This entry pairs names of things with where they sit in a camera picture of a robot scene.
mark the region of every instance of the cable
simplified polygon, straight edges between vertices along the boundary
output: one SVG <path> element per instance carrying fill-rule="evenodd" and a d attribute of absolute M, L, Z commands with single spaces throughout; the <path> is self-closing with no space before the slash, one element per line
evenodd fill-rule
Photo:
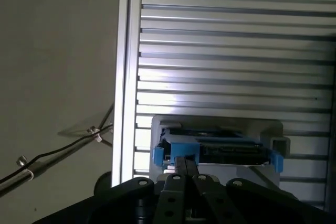
<path fill-rule="evenodd" d="M 106 112 L 105 116 L 101 120 L 101 122 L 98 126 L 99 129 L 103 128 L 104 124 L 106 123 L 107 119 L 109 118 L 109 116 L 110 116 L 110 114 L 113 110 L 114 110 L 114 103 L 111 104 L 111 106 L 109 107 L 109 110 Z"/>
<path fill-rule="evenodd" d="M 67 148 L 70 148 L 72 146 L 74 146 L 75 144 L 77 144 L 78 142 L 84 140 L 84 139 L 87 139 L 87 138 L 91 138 L 91 137 L 94 137 L 96 135 L 98 135 L 99 133 L 105 131 L 106 129 L 112 127 L 113 124 L 111 125 L 108 125 L 102 129 L 100 129 L 99 131 L 93 133 L 93 134 L 90 134 L 90 135 L 87 135 L 87 136 L 83 136 L 79 139 L 77 139 L 76 141 L 72 142 L 71 144 L 68 144 L 62 148 L 59 148 L 57 150 L 54 150 L 54 151 L 51 151 L 51 152 L 47 152 L 47 153 L 43 153 L 43 154 L 39 154 L 37 155 L 36 157 L 34 157 L 31 161 L 29 161 L 27 164 L 25 164 L 24 166 L 22 166 L 21 168 L 19 168 L 18 170 L 16 170 L 15 172 L 9 174 L 8 176 L 4 177 L 3 179 L 0 180 L 0 184 L 8 181 L 9 179 L 13 178 L 14 176 L 18 175 L 20 172 L 23 172 L 25 169 L 27 169 L 29 166 L 31 166 L 33 163 L 35 163 L 36 161 L 38 161 L 40 158 L 42 157 L 47 157 L 47 156 L 50 156 L 50 155 L 54 155 L 56 153 L 59 153 L 61 151 L 64 151 L 66 150 Z"/>
<path fill-rule="evenodd" d="M 105 125 L 107 119 L 109 118 L 109 116 L 111 115 L 111 113 L 112 113 L 113 110 L 114 110 L 114 103 L 111 104 L 111 106 L 109 107 L 109 109 L 106 112 L 105 116 L 101 120 L 101 122 L 100 122 L 100 124 L 98 126 L 99 129 L 101 129 Z M 101 140 L 101 143 L 103 143 L 104 145 L 107 145 L 108 147 L 111 147 L 111 148 L 113 147 L 113 144 L 111 144 L 109 141 L 107 141 L 107 140 L 105 140 L 103 138 Z"/>

